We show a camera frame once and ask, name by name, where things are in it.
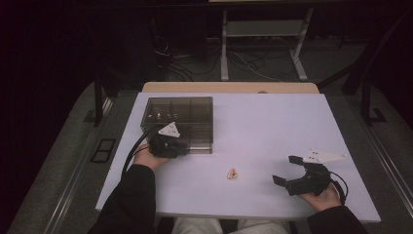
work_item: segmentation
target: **metal stand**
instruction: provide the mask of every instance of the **metal stand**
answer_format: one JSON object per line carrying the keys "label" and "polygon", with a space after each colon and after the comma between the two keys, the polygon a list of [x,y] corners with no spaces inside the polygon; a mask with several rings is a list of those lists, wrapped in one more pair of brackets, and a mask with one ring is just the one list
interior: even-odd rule
{"label": "metal stand", "polygon": [[[295,49],[290,52],[292,62],[294,64],[295,70],[297,71],[300,81],[307,81],[308,77],[304,70],[304,67],[299,58],[300,51],[306,38],[307,29],[310,25],[310,19],[313,14],[313,8],[307,10],[304,20],[276,20],[276,21],[260,21],[258,23],[253,22],[238,22],[232,23],[234,27],[240,32],[235,32],[236,29],[231,30],[229,33],[228,21],[227,21],[227,11],[223,11],[223,20],[222,20],[222,54],[221,54],[221,81],[229,81],[228,75],[228,61],[227,61],[227,37],[229,36],[297,36],[297,45]],[[265,24],[273,23],[272,28],[265,27],[269,31],[262,31],[254,27],[256,24]]]}

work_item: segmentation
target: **person's left hand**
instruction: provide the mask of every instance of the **person's left hand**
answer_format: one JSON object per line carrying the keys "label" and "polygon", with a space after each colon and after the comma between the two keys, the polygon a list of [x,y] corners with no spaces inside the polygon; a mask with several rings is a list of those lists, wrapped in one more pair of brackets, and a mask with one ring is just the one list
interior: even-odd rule
{"label": "person's left hand", "polygon": [[149,152],[149,144],[141,144],[137,147],[133,163],[146,166],[155,172],[161,165],[169,161],[168,158],[157,158]]}

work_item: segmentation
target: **white table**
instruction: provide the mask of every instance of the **white table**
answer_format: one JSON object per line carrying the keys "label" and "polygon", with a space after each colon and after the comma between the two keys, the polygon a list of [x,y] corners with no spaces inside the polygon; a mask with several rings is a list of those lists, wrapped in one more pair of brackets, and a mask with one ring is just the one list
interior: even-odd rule
{"label": "white table", "polygon": [[[304,168],[289,155],[311,149],[348,154],[325,164],[349,184],[347,205],[358,219],[380,221],[324,95],[141,93],[131,112],[96,208],[100,210],[120,179],[125,159],[141,136],[150,97],[213,97],[213,153],[187,155],[156,172],[157,213],[173,216],[299,219],[314,212],[301,199],[273,184],[272,175],[294,179]],[[235,168],[239,176],[227,179]]]}

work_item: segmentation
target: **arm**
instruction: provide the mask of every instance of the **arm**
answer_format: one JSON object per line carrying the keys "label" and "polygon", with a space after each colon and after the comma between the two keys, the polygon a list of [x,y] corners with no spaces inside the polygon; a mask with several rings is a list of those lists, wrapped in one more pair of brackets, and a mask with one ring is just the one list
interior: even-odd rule
{"label": "arm", "polygon": [[341,205],[340,198],[332,184],[319,196],[303,194],[300,197],[317,212],[308,218],[313,234],[367,233],[355,215],[347,207]]}
{"label": "arm", "polygon": [[89,233],[152,233],[155,218],[154,171],[168,159],[137,148],[133,165],[104,204]]}

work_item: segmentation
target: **hand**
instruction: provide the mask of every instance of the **hand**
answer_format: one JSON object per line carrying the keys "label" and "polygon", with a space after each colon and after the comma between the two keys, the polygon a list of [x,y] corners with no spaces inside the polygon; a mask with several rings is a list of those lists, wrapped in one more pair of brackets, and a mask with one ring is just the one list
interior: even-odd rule
{"label": "hand", "polygon": [[161,165],[169,161],[168,158],[157,158],[149,152],[149,144],[141,144],[134,151],[133,163],[146,166],[155,172]]}
{"label": "hand", "polygon": [[328,184],[328,187],[319,196],[307,193],[299,195],[299,197],[308,202],[316,212],[342,205],[337,190],[332,183]]}

